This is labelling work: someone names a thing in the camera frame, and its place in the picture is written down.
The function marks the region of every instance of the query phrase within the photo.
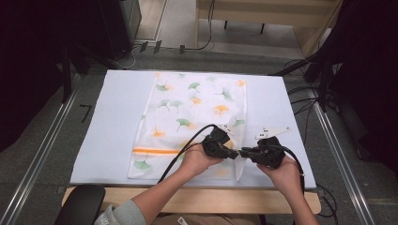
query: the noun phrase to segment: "gray carpet floor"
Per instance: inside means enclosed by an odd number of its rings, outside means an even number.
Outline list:
[[[178,54],[172,50],[162,50],[153,54],[150,50],[135,54],[136,63],[131,69],[214,71],[265,75],[281,70],[289,59],[265,56],[250,56],[231,53],[186,52]],[[38,175],[38,179],[27,198],[16,224],[53,224],[61,208],[63,189],[69,186],[69,179],[74,160],[89,127],[93,110],[82,123],[87,108],[80,104],[95,106],[106,68],[92,63],[87,75],[81,75],[82,81],[66,121],[55,139],[52,150]],[[286,89],[291,90],[306,85],[296,75],[286,76]],[[306,90],[290,96],[291,100],[308,98]],[[24,176],[47,129],[60,107],[62,88],[48,101],[47,105],[31,122],[22,137],[6,151],[0,153],[0,215],[5,212],[13,191]],[[302,104],[295,104],[294,111]],[[298,127],[302,137],[308,112],[297,115]],[[368,200],[376,224],[394,224],[398,220],[397,181],[394,174],[383,164],[363,162],[355,153],[355,146],[347,133],[342,119],[332,110],[328,117],[344,149],[345,156],[355,173],[360,188]],[[320,126],[314,111],[308,119],[306,150],[317,183],[327,188],[337,202],[337,218],[340,224],[360,224],[346,186],[330,151],[328,140]],[[329,215],[327,203],[321,200],[322,214]],[[333,217],[318,217],[321,224],[335,224]],[[267,215],[267,222],[272,224],[292,224],[291,215]]]

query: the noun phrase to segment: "folded cloth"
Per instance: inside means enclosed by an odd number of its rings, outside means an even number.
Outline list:
[[[239,149],[246,108],[245,81],[205,73],[156,72],[133,145],[128,177],[160,179],[189,139],[209,124],[228,126],[233,148]],[[210,131],[205,130],[194,141],[199,143]],[[235,163],[225,160],[197,178],[235,179]]]

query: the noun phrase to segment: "person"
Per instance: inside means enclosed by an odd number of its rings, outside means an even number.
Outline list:
[[[204,172],[208,167],[220,163],[221,158],[208,157],[202,144],[190,147],[184,155],[180,167],[170,176],[141,194],[114,208],[110,205],[96,220],[95,225],[105,224],[153,224],[158,220],[167,219],[158,217],[161,209],[173,197],[173,195],[196,175]],[[257,167],[270,177],[274,186],[284,195],[289,203],[296,224],[318,224],[310,206],[305,200],[299,181],[299,168],[295,160],[284,157],[281,166],[270,169],[263,165]],[[250,216],[196,216],[195,224],[260,224],[260,220]]]

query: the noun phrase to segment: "office chair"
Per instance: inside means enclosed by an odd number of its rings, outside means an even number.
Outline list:
[[[56,218],[55,225],[92,225],[100,215],[105,188],[80,185],[68,196]]]

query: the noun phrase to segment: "wooden desk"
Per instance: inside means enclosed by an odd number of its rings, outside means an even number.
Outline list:
[[[213,20],[293,26],[304,56],[332,27],[343,0],[216,0]],[[207,19],[211,0],[196,0],[195,43],[199,19]]]
[[[62,204],[73,191],[68,188]],[[107,187],[102,210],[118,206],[146,188]],[[306,192],[305,198],[314,214],[321,211],[318,195]],[[161,210],[183,214],[291,214],[289,204],[277,190],[182,188]]]

